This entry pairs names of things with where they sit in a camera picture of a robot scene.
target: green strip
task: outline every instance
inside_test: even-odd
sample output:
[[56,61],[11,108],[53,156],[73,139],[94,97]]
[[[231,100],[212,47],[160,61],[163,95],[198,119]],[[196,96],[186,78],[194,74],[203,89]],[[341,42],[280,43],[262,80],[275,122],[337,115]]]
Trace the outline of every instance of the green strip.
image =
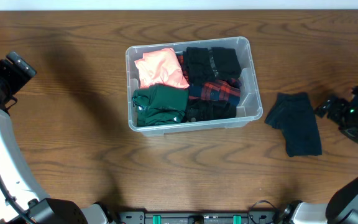
[[241,216],[240,215],[233,215],[233,224],[241,224]]
[[153,224],[161,224],[161,216],[153,215]]

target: gray storage bin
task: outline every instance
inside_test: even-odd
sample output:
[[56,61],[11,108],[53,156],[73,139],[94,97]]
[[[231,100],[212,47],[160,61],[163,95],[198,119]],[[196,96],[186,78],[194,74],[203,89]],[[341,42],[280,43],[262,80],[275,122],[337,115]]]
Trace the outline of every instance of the gray storage bin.
[[[187,47],[225,47],[235,49],[242,69],[240,76],[240,82],[242,83],[241,97],[240,103],[237,107],[237,116],[230,119],[138,128],[136,126],[137,113],[132,105],[132,95],[134,91],[140,87],[139,71],[135,66],[135,61],[141,59],[143,57],[143,53],[161,50],[166,47],[171,47],[176,52],[185,51]],[[260,101],[258,83],[256,81],[255,68],[251,56],[251,48],[249,41],[245,37],[229,37],[223,39],[200,40],[172,44],[132,46],[126,51],[126,64],[129,127],[134,131],[141,132],[145,136],[212,128],[239,128],[244,127],[249,121],[257,120],[262,116],[262,102]]]

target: plaid shirt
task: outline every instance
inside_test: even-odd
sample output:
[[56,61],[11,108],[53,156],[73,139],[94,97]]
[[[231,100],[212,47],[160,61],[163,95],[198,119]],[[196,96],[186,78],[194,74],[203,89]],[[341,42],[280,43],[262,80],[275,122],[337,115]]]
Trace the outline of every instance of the plaid shirt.
[[230,80],[215,80],[213,82],[206,82],[203,85],[194,85],[189,82],[189,74],[185,68],[183,55],[177,55],[179,64],[183,71],[183,76],[186,78],[189,86],[189,100],[202,99],[218,101],[224,100],[232,105],[237,106],[240,103],[240,86],[241,82],[234,78]]

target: clothing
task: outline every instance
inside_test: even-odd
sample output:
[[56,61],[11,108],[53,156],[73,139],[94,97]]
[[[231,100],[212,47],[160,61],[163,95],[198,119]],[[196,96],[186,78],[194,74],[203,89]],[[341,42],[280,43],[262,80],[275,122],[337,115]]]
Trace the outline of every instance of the clothing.
[[316,117],[307,93],[279,93],[265,123],[282,130],[290,157],[322,155]]
[[189,100],[185,119],[190,122],[210,121],[235,118],[236,113],[236,106],[226,101]]
[[137,112],[137,127],[180,123],[187,100],[188,90],[160,84],[135,90],[132,101]]
[[143,58],[136,60],[139,70],[140,88],[154,84],[164,84],[175,88],[188,88],[181,67],[172,48],[143,53]]
[[234,49],[188,47],[183,55],[189,81],[195,85],[240,77],[241,67]]
[[[189,80],[188,72],[185,68],[185,61],[183,55],[177,55],[179,64],[183,70],[183,76]],[[189,86],[189,99],[202,99],[202,100],[224,100],[230,104],[237,106],[240,102],[241,91],[239,87],[241,82],[237,79],[230,78],[226,81],[215,80],[213,82],[206,82],[203,85],[195,85],[190,83]]]

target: pink cloth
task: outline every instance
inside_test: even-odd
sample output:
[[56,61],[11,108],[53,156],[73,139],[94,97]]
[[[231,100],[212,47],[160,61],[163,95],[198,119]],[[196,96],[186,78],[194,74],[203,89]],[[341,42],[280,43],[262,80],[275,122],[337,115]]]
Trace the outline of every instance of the pink cloth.
[[175,88],[188,88],[178,58],[172,48],[143,53],[143,59],[135,61],[139,69],[140,88],[164,84]]

